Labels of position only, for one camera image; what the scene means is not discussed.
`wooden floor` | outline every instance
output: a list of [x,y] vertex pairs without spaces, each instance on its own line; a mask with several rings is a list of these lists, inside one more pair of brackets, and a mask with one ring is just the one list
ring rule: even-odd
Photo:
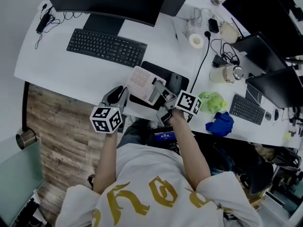
[[93,105],[30,85],[27,125],[41,139],[45,184],[39,189],[40,210],[55,224],[68,187],[90,187],[104,134],[95,133],[89,121]]

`person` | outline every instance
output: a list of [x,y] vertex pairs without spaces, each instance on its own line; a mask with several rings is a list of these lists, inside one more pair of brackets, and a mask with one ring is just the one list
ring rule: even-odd
[[118,149],[117,133],[106,135],[93,191],[70,187],[56,227],[262,226],[233,172],[211,176],[182,111],[169,119],[181,156],[143,145],[146,128],[138,122]]

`hand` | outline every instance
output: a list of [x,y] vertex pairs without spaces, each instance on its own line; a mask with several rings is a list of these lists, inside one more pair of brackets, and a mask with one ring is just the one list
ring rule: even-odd
[[174,123],[185,121],[183,111],[179,109],[173,109],[171,111],[171,118],[169,119],[169,123],[173,125]]

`glass panel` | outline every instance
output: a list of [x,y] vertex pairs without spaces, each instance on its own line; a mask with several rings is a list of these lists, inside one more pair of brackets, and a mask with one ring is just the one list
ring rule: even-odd
[[40,142],[0,164],[0,216],[11,225],[25,203],[43,183]]

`computer mouse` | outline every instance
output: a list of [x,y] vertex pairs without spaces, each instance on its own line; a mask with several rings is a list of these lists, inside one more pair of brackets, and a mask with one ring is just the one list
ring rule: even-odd
[[279,118],[279,111],[275,109],[275,121],[277,121]]
[[265,113],[265,118],[266,118],[267,120],[271,120],[271,114],[270,114],[269,112],[266,112],[266,113]]
[[170,76],[168,88],[172,93],[178,95],[181,91],[182,76],[173,72]]

